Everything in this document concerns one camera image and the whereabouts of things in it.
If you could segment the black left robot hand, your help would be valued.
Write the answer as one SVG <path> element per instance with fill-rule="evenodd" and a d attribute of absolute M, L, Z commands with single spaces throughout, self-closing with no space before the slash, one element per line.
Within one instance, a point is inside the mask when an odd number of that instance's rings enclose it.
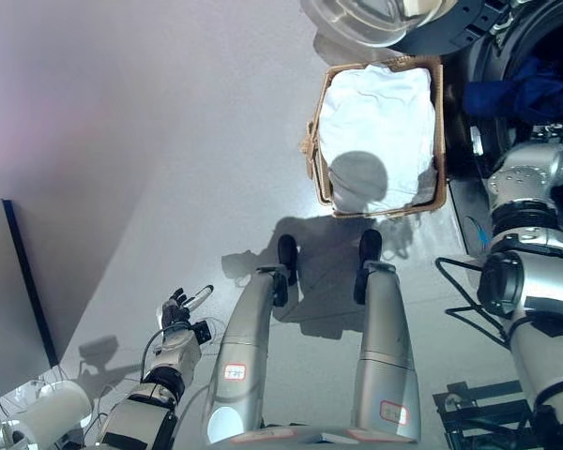
<path fill-rule="evenodd" d="M 214 292 L 212 285 L 206 285 L 193 295 L 183 288 L 177 288 L 160 307 L 160 328 L 165 329 L 180 323 L 189 323 L 191 313 L 201 306 Z"/>

